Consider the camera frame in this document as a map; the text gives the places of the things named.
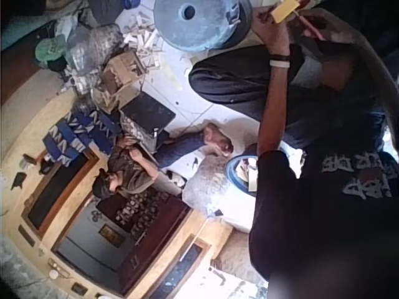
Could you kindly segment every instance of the knee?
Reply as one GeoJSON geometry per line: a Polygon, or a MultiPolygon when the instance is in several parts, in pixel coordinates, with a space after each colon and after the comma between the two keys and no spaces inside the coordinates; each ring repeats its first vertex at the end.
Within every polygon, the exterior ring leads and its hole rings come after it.
{"type": "Polygon", "coordinates": [[[190,84],[191,88],[199,95],[201,95],[201,91],[203,90],[202,82],[204,80],[206,80],[206,78],[204,77],[204,73],[200,69],[199,64],[196,63],[193,66],[191,72],[188,74],[188,83],[190,84]]]}

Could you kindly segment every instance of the olive shirt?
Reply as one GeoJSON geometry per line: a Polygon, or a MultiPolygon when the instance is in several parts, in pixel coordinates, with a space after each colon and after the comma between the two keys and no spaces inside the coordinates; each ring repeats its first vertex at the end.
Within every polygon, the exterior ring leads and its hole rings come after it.
{"type": "Polygon", "coordinates": [[[136,194],[150,187],[154,180],[130,155],[129,150],[114,146],[108,160],[108,171],[116,173],[123,172],[123,182],[120,193],[136,194]]]}

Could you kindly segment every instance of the framed picture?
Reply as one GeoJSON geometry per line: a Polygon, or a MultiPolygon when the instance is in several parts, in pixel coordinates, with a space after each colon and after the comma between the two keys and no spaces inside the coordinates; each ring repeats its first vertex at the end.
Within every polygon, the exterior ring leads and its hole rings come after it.
{"type": "Polygon", "coordinates": [[[80,296],[84,296],[89,289],[84,287],[83,285],[75,282],[74,285],[72,286],[71,290],[80,296]]]}
{"type": "Polygon", "coordinates": [[[115,232],[107,224],[104,224],[104,226],[99,230],[99,234],[117,248],[119,248],[125,241],[124,236],[122,236],[118,232],[115,232]]]}

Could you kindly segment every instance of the green cap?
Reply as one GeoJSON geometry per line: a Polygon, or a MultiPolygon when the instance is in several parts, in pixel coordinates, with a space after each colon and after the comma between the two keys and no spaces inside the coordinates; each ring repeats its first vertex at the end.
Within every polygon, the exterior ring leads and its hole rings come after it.
{"type": "Polygon", "coordinates": [[[41,40],[35,49],[38,61],[46,62],[60,58],[67,49],[67,43],[63,34],[52,39],[41,40]]]}

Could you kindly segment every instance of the seated person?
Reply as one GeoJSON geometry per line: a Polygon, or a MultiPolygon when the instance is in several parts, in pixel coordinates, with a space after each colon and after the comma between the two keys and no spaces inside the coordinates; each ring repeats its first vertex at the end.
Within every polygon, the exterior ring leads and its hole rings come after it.
{"type": "Polygon", "coordinates": [[[204,145],[212,146],[218,154],[224,156],[233,152],[231,140],[212,123],[208,123],[199,132],[183,134],[162,145],[154,154],[158,167],[134,147],[133,139],[127,136],[118,138],[108,160],[108,171],[100,169],[100,174],[93,183],[93,194],[100,199],[106,199],[116,192],[122,195],[126,192],[143,192],[158,177],[158,169],[172,165],[182,156],[204,145]]]}

